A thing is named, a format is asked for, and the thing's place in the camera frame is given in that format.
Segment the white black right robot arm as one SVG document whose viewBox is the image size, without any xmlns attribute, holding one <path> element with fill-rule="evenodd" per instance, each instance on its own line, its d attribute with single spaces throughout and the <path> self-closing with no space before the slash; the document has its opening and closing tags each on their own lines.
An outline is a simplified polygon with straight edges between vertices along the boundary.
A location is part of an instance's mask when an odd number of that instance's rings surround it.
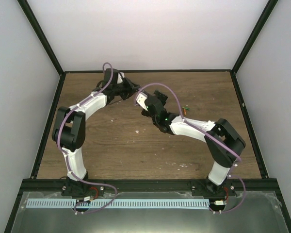
<svg viewBox="0 0 291 233">
<path fill-rule="evenodd" d="M 166 110 L 168 97 L 159 91 L 153 95 L 141 91 L 136 103 L 142 107 L 142 115 L 152 119 L 152 123 L 163 133 L 182 135 L 207 144 L 214 164 L 208 174 L 206 191 L 213 196 L 223 190 L 232 166 L 246 147 L 243 138 L 226 119 L 199 121 Z"/>
</svg>

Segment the black remote control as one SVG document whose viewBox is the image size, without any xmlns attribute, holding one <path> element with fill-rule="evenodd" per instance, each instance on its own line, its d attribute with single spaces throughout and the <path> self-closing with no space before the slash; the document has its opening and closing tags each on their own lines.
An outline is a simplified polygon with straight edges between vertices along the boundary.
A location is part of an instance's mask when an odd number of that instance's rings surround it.
<svg viewBox="0 0 291 233">
<path fill-rule="evenodd" d="M 136 94 L 136 97 L 143 96 L 144 98 L 147 99 L 148 97 L 154 96 L 154 95 L 155 95 L 154 93 L 150 93 L 150 92 L 147 92 L 145 89 L 139 88 Z"/>
</svg>

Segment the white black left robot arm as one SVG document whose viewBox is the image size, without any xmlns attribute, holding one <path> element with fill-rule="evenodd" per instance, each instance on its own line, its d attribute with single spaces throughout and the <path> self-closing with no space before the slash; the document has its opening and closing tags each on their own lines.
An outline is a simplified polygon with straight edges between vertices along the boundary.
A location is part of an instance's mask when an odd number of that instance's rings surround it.
<svg viewBox="0 0 291 233">
<path fill-rule="evenodd" d="M 85 181 L 88 172 L 83 163 L 81 149 L 86 138 L 87 119 L 110 104 L 115 97 L 120 96 L 122 100 L 126 100 L 140 88 L 117 69 L 108 68 L 103 74 L 103 80 L 98 82 L 85 99 L 58 109 L 53 127 L 52 140 L 64 156 L 67 177 L 74 180 L 72 190 L 78 196 L 89 192 L 89 183 Z"/>
</svg>

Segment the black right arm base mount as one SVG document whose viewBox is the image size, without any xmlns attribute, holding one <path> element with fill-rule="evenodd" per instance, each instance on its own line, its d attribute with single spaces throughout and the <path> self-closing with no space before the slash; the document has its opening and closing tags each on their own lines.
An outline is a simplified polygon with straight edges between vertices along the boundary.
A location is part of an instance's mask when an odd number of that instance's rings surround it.
<svg viewBox="0 0 291 233">
<path fill-rule="evenodd" d="M 236 193 L 230 189 L 231 182 L 225 179 L 222 184 L 215 185 L 209 179 L 194 179 L 191 180 L 192 193 L 198 196 L 235 196 Z"/>
</svg>

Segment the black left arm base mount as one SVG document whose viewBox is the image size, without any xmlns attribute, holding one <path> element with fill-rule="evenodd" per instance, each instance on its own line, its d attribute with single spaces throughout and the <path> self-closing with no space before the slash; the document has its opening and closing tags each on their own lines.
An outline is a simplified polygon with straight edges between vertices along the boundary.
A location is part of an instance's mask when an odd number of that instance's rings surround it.
<svg viewBox="0 0 291 233">
<path fill-rule="evenodd" d="M 64 185 L 62 187 L 62 196 L 71 197 L 87 197 L 94 196 L 99 197 L 104 194 L 104 188 L 100 186 L 89 185 L 80 181 L 72 180 L 68 177 L 64 179 Z"/>
</svg>

